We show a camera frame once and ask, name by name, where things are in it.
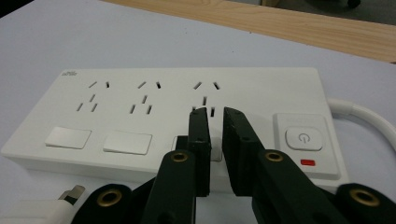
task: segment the power button symbol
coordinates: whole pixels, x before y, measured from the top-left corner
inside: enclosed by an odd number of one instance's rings
[[[321,133],[310,127],[289,127],[286,130],[286,143],[294,150],[318,151],[323,148]]]
[[[311,137],[307,133],[300,133],[300,135],[298,135],[298,139],[304,143],[311,141]]]

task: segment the wooden surface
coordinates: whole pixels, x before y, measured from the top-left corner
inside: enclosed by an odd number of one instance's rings
[[[396,26],[224,0],[103,1],[396,62]]]

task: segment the outlet socket hole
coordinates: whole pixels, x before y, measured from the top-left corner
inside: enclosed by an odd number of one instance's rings
[[[83,103],[79,104],[77,111],[79,111],[82,108]]]
[[[213,85],[215,86],[216,90],[220,89],[220,86],[219,86],[219,84],[217,82],[214,82]]]
[[[98,83],[98,82],[97,82],[97,81],[93,82],[93,83],[91,84],[91,86],[89,86],[88,88],[94,86],[96,83]]]
[[[95,94],[91,97],[90,103],[93,101],[93,98],[95,98]]]
[[[96,107],[98,106],[98,104],[95,104],[91,110],[91,112],[95,111]]]
[[[142,82],[142,84],[140,84],[137,88],[140,89],[140,88],[142,88],[145,84],[146,84],[146,82],[144,81],[144,82]]]
[[[149,114],[151,112],[151,108],[152,108],[152,105],[149,105],[147,114]]]
[[[198,83],[194,86],[194,89],[195,89],[195,90],[198,89],[198,87],[201,86],[201,84],[202,84],[202,82],[198,82]]]
[[[147,95],[145,95],[145,96],[143,97],[142,104],[145,104],[145,103],[146,103],[146,101],[147,101],[147,99],[148,99],[148,96],[147,96]]]
[[[215,107],[212,107],[210,109],[210,118],[213,118],[213,117],[215,117]]]
[[[132,105],[131,111],[129,111],[130,114],[134,113],[134,108],[136,107],[136,105]]]

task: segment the white table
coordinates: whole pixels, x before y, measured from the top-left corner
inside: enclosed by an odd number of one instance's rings
[[[328,97],[365,105],[396,124],[394,64],[95,0],[35,0],[5,16],[0,51],[0,147],[68,68],[316,67]],[[351,181],[396,202],[390,144],[359,119],[334,124]],[[86,199],[108,183],[139,185],[25,170],[0,157],[0,215],[21,199],[56,199],[76,184],[87,188]],[[254,222],[249,198],[212,192],[198,199],[197,223]]]

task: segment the electrical outlet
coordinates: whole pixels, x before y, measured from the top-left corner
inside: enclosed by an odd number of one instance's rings
[[[228,191],[224,106],[244,112],[263,145],[288,153],[318,186],[348,181],[314,68],[67,70],[2,154],[29,169],[143,182],[188,133],[190,112],[206,107],[211,189]]]

